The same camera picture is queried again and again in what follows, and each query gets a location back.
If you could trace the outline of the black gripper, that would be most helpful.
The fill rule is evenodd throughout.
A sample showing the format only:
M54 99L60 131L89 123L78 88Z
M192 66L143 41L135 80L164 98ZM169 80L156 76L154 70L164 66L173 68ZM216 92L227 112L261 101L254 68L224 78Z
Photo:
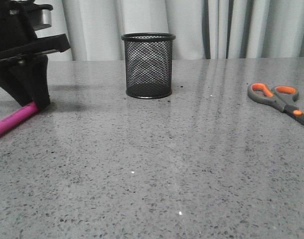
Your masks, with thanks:
M66 34L36 35L52 26L52 11L52 5L35 1L0 1L0 87L21 106L50 104L47 55L70 49Z

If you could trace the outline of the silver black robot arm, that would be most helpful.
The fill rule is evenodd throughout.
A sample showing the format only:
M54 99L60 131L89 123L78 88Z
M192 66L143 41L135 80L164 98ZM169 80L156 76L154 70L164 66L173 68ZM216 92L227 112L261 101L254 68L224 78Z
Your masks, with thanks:
M50 4L33 0L0 0L0 87L21 106L50 104L47 55L70 48L66 34L37 37L52 26Z

